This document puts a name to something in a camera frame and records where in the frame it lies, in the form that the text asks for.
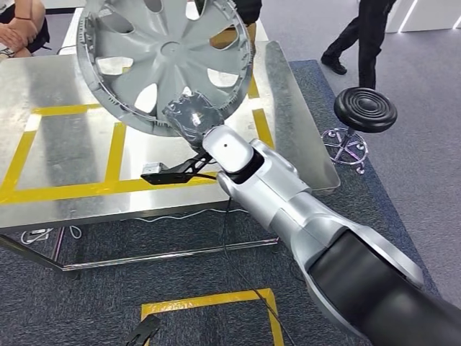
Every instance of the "wheel cover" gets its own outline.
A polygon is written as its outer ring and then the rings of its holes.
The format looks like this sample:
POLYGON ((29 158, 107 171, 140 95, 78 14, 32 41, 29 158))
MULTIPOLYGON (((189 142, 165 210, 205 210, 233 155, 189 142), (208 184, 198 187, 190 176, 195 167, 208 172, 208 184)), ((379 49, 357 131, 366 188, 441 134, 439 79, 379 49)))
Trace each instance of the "wheel cover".
POLYGON ((186 15, 186 4, 88 0, 77 38, 77 58, 84 79, 103 107, 145 133, 177 136, 162 111, 188 91, 200 92, 224 118, 229 117, 244 99, 251 78, 252 54, 244 24, 230 0, 206 0, 195 20, 186 15), (233 43, 223 49, 210 45, 211 38, 231 26, 237 34, 233 43), (114 61, 128 67, 106 71, 104 63, 109 61, 109 67, 114 61), (214 84, 210 70, 231 75, 232 85, 214 84), (150 89, 153 84, 155 94, 150 89), (137 104, 141 93, 155 103, 149 105, 152 110, 137 104))

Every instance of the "silver robotic arm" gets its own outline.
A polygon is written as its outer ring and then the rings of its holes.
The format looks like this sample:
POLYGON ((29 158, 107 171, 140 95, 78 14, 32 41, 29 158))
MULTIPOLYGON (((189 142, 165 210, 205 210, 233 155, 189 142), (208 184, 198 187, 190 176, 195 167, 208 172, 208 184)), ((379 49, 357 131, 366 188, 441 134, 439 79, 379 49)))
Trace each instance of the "silver robotic arm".
POLYGON ((423 292, 416 264, 315 199, 296 167, 261 141, 246 142, 206 104, 193 94, 164 113, 220 164, 225 192, 280 236, 328 319, 375 346, 461 345, 461 311, 423 292))

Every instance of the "yellow tape line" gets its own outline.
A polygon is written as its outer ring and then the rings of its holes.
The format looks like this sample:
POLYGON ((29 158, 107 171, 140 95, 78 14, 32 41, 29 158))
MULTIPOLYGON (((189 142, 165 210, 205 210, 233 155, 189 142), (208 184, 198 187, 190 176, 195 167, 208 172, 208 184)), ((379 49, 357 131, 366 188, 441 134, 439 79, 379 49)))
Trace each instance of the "yellow tape line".
POLYGON ((29 151, 32 146, 34 138, 35 138, 35 133, 36 131, 26 131, 20 138, 14 156, 10 163, 10 167, 5 175, 2 187, 0 187, 0 196, 8 194, 16 187, 24 164, 26 164, 29 151))
MULTIPOLYGON (((215 176, 216 172, 207 172, 215 176)), ((143 179, 121 180, 119 182, 95 182, 91 184, 66 185, 57 187, 41 187, 37 189, 17 190, 0 193, 0 205, 13 203, 42 202, 47 200, 66 200, 70 198, 85 198, 117 193, 164 190, 177 187, 192 187, 198 185, 215 184, 215 180, 207 178, 192 178, 185 184, 150 185, 143 179)))
POLYGON ((250 81, 250 87, 248 88, 248 98, 260 98, 260 92, 258 91, 258 86, 256 85, 256 80, 254 79, 254 76, 251 76, 251 81, 250 81))
POLYGON ((123 123, 114 124, 114 132, 112 134, 112 143, 106 169, 105 182, 116 182, 120 178, 120 168, 124 157, 126 132, 126 125, 123 123))
MULTIPOLYGON (((250 99, 260 97, 259 91, 254 77, 252 77, 248 90, 248 97, 250 99)), ((114 124, 114 132, 109 154, 108 164, 104 182, 97 182, 92 184, 82 185, 68 185, 60 187, 41 187, 29 190, 15 191, 20 176, 24 167, 29 151, 35 137, 38 125, 41 117, 51 117, 59 115, 74 115, 85 113, 88 110, 101 107, 100 104, 89 105, 69 105, 58 107, 39 107, 32 110, 29 120, 37 120, 36 126, 32 130, 26 130, 23 134, 18 144, 14 156, 11 160, 10 167, 5 176, 2 185, 0 187, 0 204, 8 203, 29 203, 40 202, 47 200, 65 200, 69 198, 85 198, 101 195, 111 195, 116 193, 137 192, 147 190, 161 190, 177 187, 189 187, 198 185, 209 185, 214 182, 205 178, 193 178, 186 184, 174 185, 157 185, 152 186, 143 179, 123 180, 118 181, 121 160, 123 158, 126 127, 122 123, 114 124)), ((274 148, 274 142, 267 119, 263 110, 253 111, 256 129, 258 137, 269 147, 274 148)))
POLYGON ((269 125, 267 123, 267 118, 266 117, 264 110, 254 110, 253 118, 256 124, 256 130, 258 132, 258 138, 267 144, 269 147, 275 149, 275 146, 274 145, 269 125))
MULTIPOLYGON (((275 305, 275 297, 270 288, 258 290, 258 292, 269 304, 276 314, 277 306, 275 305)), ((180 299, 177 301, 164 301, 161 303, 148 303, 143 304, 141 307, 141 320, 145 319, 147 315, 158 314, 166 311, 177 311, 184 309, 193 309, 203 306, 211 306, 219 304, 235 303, 238 301, 254 301, 260 299, 258 295, 252 290, 245 290, 241 292, 233 293, 222 293, 212 296, 204 296, 197 298, 180 299)), ((269 315, 271 330, 272 332, 275 346, 283 346, 283 337, 280 324, 267 310, 269 315)))
POLYGON ((88 110, 101 108, 98 103, 89 105, 70 105, 70 106, 57 106, 57 107, 41 107, 34 108, 33 113, 41 115, 42 117, 55 117, 58 115, 73 115, 85 113, 88 110))

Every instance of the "white wall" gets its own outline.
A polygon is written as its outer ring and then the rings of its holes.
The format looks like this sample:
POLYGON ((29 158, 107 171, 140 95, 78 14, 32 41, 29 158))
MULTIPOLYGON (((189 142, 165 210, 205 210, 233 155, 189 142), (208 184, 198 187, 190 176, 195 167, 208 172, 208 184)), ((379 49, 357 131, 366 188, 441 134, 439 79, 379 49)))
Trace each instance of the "white wall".
POLYGON ((41 0, 46 9, 66 9, 69 7, 82 7, 86 0, 41 0))
POLYGON ((414 1, 402 31, 451 29, 461 16, 461 0, 399 0, 389 16, 387 31, 397 32, 414 1))

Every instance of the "bar stool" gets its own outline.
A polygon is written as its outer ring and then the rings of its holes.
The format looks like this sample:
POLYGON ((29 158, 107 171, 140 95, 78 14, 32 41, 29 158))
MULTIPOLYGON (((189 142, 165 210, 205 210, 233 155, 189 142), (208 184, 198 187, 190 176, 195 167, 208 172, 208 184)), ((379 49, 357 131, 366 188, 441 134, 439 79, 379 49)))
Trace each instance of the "bar stool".
POLYGON ((334 102, 336 116, 348 128, 333 128, 322 134, 331 160, 337 164, 358 166, 364 173, 368 146, 356 131, 380 133, 397 120, 397 109, 387 97, 367 88, 349 88, 339 94, 334 102))

